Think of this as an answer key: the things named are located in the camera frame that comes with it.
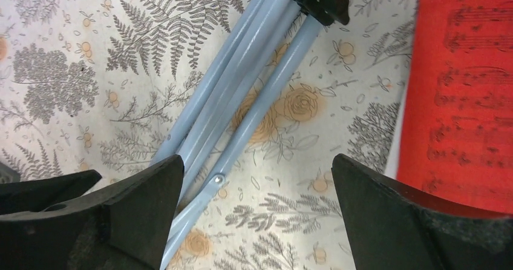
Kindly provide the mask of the white sheet music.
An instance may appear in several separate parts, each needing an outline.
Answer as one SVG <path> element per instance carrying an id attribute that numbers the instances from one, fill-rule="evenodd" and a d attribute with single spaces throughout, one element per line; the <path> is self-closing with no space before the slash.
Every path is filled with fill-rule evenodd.
<path id="1" fill-rule="evenodd" d="M 396 118 L 393 139 L 392 139 L 392 143 L 391 143 L 388 158 L 387 158 L 387 164 L 384 169 L 384 175 L 387 177 L 390 177 L 392 179 L 397 179 L 397 172 L 398 172 L 398 168 L 399 168 L 400 146 L 401 146 L 401 138 L 402 138 L 402 127 L 403 127 L 403 123 L 404 123 L 407 91 L 408 91 L 408 81 L 406 81 L 406 83 L 405 83 L 402 98 L 399 103 L 399 109 L 397 112 L 397 118 Z"/>

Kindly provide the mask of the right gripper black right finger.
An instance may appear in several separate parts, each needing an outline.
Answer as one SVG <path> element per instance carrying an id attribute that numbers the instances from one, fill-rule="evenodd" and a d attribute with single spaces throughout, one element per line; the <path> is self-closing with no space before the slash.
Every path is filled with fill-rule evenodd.
<path id="1" fill-rule="evenodd" d="M 512 268 L 512 216 L 441 199 L 345 154 L 332 176 L 357 269 Z"/>

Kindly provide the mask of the light blue music stand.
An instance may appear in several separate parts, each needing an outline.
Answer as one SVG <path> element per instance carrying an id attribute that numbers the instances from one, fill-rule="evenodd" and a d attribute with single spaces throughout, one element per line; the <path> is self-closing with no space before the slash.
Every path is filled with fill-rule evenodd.
<path id="1" fill-rule="evenodd" d="M 254 100 L 197 195 L 174 219 L 160 268 L 165 269 L 268 109 L 303 60 L 323 26 L 348 24 L 349 0 L 251 0 L 205 72 L 152 163 L 179 155 L 185 166 L 185 193 L 219 141 L 298 13 L 306 19 Z"/>

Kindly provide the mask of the red sheet music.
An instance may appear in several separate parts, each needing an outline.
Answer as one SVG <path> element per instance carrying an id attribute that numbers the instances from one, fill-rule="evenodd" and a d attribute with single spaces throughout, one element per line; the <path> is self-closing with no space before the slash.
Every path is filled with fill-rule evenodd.
<path id="1" fill-rule="evenodd" d="M 419 0 L 397 179 L 512 212 L 512 0 Z"/>

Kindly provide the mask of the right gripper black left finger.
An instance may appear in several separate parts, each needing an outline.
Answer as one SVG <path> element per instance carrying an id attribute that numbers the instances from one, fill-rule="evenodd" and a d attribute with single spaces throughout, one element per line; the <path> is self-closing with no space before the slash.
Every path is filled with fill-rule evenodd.
<path id="1" fill-rule="evenodd" d="M 1 268 L 159 269 L 183 175 L 173 155 L 42 211 L 1 214 Z"/>

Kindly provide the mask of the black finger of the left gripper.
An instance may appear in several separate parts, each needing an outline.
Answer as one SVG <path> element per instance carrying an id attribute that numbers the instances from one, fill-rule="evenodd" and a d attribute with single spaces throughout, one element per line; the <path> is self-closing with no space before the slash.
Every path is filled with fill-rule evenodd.
<path id="1" fill-rule="evenodd" d="M 2 184 L 1 214 L 42 211 L 82 196 L 101 179 L 97 171 L 86 170 L 49 179 Z"/>

